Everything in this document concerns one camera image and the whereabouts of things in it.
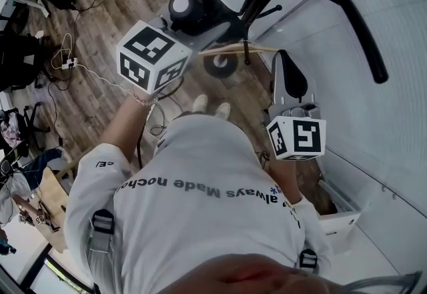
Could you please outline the person's white shoe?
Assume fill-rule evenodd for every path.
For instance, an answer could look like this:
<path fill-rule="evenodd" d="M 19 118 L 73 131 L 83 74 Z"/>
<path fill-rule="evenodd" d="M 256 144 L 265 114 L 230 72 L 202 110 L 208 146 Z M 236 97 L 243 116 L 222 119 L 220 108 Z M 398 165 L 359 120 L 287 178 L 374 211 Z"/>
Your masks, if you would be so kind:
<path fill-rule="evenodd" d="M 231 112 L 231 105 L 227 102 L 221 103 L 215 111 L 215 117 L 228 120 Z"/>
<path fill-rule="evenodd" d="M 206 94 L 199 95 L 193 102 L 194 113 L 205 113 L 207 110 L 208 97 Z"/>

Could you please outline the white cabinet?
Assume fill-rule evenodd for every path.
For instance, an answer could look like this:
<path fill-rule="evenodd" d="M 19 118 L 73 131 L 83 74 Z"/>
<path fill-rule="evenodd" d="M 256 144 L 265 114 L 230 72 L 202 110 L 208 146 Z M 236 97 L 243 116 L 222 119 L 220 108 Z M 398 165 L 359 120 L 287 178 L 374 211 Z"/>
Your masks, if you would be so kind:
<path fill-rule="evenodd" d="M 333 183 L 321 179 L 318 183 L 330 196 L 338 211 L 333 214 L 319 215 L 320 225 L 328 236 L 346 236 L 361 216 L 361 208 Z"/>

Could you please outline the person's left white shoe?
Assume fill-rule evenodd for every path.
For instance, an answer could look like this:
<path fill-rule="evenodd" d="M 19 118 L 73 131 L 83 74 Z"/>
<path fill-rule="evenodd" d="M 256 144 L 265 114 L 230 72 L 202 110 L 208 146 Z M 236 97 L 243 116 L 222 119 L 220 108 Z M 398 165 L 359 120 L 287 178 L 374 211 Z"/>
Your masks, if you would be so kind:
<path fill-rule="evenodd" d="M 205 113 L 207 110 L 208 97 L 206 94 L 199 95 L 193 102 L 194 113 Z"/>

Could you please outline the person's right white shoe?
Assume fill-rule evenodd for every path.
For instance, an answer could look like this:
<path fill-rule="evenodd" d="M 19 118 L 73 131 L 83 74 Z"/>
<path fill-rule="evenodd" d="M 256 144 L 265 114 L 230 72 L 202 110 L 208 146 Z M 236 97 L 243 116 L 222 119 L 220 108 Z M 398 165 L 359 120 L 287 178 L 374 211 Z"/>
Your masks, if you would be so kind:
<path fill-rule="evenodd" d="M 215 117 L 228 120 L 231 112 L 231 105 L 227 102 L 221 103 L 215 111 Z"/>

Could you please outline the person's white printed shirt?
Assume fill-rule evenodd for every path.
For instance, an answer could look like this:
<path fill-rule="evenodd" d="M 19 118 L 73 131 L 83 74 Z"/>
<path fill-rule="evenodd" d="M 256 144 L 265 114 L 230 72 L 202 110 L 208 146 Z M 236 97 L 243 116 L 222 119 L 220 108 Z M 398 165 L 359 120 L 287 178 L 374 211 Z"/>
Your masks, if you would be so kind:
<path fill-rule="evenodd" d="M 66 208 L 68 249 L 87 267 L 93 214 L 113 205 L 114 265 L 125 294 L 157 294 L 199 264 L 226 254 L 265 255 L 288 267 L 304 249 L 327 277 L 332 248 L 314 206 L 288 201 L 234 124 L 188 115 L 169 124 L 138 173 L 115 145 L 79 163 Z"/>

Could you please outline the wooden table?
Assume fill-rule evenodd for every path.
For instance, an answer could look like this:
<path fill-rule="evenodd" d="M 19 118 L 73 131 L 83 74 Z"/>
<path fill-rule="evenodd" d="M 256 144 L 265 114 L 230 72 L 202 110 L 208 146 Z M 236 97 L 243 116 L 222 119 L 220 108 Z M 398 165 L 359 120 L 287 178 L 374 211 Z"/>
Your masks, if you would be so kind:
<path fill-rule="evenodd" d="M 41 184 L 35 191 L 35 202 L 46 220 L 44 225 L 38 225 L 38 230 L 58 253 L 67 250 L 63 226 L 70 186 L 74 182 L 73 172 L 77 170 L 80 159 L 73 159 L 58 173 L 46 167 Z"/>

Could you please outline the person's left forearm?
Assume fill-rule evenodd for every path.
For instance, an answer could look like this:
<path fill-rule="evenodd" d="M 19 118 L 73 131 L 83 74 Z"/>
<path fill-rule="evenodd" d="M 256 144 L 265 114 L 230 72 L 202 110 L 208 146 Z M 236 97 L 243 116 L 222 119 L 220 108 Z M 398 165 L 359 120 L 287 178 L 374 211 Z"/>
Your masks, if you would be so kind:
<path fill-rule="evenodd" d="M 100 143 L 115 145 L 131 162 L 151 106 L 156 101 L 157 93 L 149 95 L 140 89 L 131 90 L 101 135 Z"/>

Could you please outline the clear eyeglasses frame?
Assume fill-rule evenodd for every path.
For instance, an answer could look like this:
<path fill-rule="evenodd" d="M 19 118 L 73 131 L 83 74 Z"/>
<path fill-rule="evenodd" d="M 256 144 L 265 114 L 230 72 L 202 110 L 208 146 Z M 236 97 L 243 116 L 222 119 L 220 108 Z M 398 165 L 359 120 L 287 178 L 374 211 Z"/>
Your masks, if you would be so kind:
<path fill-rule="evenodd" d="M 342 286 L 336 294 L 411 294 L 422 276 L 421 271 L 361 279 Z"/>

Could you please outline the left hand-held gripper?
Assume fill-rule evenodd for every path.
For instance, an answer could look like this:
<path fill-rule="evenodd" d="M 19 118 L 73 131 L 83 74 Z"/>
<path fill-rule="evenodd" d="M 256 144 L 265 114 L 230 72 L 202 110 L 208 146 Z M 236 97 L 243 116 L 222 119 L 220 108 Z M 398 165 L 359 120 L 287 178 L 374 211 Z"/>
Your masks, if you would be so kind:
<path fill-rule="evenodd" d="M 157 28 L 138 21 L 116 46 L 117 73 L 150 95 L 181 77 L 193 51 L 207 49 L 229 29 L 230 22 L 195 36 L 179 30 L 174 39 L 161 31 L 171 30 L 171 25 L 169 13 L 155 18 Z"/>

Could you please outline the person's right forearm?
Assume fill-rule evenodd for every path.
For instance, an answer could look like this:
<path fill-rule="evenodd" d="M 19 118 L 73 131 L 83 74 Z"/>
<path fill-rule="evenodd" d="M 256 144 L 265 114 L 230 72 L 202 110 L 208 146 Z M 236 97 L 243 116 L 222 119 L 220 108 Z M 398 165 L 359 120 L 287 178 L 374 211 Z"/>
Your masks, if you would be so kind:
<path fill-rule="evenodd" d="M 277 183 L 286 199 L 293 205 L 302 200 L 296 177 L 296 162 L 270 159 L 268 174 Z"/>

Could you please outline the black office chair base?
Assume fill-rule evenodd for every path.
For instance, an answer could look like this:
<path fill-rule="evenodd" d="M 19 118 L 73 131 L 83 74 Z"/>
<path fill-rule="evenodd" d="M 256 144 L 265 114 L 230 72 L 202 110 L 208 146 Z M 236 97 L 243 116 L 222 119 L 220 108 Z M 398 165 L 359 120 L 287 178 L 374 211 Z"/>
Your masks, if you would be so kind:
<path fill-rule="evenodd" d="M 42 102 L 36 102 L 34 106 L 32 107 L 31 115 L 28 115 L 28 110 L 30 110 L 30 106 L 26 105 L 23 109 L 23 117 L 24 117 L 24 138 L 25 140 L 30 143 L 33 142 L 34 146 L 38 150 L 38 152 L 43 152 L 45 150 L 45 147 L 41 147 L 39 145 L 39 142 L 36 138 L 36 133 L 43 133 L 48 134 L 51 131 L 51 128 L 49 126 L 46 126 L 46 128 L 40 128 L 36 126 L 35 124 L 35 116 L 37 113 L 37 109 L 42 105 Z"/>

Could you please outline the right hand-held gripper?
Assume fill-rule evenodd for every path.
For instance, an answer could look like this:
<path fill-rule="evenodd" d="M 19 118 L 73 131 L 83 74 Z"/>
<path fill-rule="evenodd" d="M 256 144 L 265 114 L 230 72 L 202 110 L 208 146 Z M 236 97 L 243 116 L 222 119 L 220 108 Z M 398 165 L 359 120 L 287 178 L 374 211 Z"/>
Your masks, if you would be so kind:
<path fill-rule="evenodd" d="M 273 56 L 272 77 L 275 105 L 302 105 L 286 109 L 266 126 L 274 157 L 304 161 L 323 156 L 326 120 L 321 118 L 320 108 L 312 104 L 315 102 L 313 84 L 283 49 Z"/>

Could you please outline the black chair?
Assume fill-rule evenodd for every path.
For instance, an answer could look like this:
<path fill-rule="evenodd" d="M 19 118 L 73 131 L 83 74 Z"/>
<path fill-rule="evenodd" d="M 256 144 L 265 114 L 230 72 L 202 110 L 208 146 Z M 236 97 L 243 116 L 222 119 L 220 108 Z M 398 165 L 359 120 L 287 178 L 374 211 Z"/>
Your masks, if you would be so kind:
<path fill-rule="evenodd" d="M 43 66 L 43 48 L 30 35 L 0 34 L 0 92 L 24 89 Z"/>

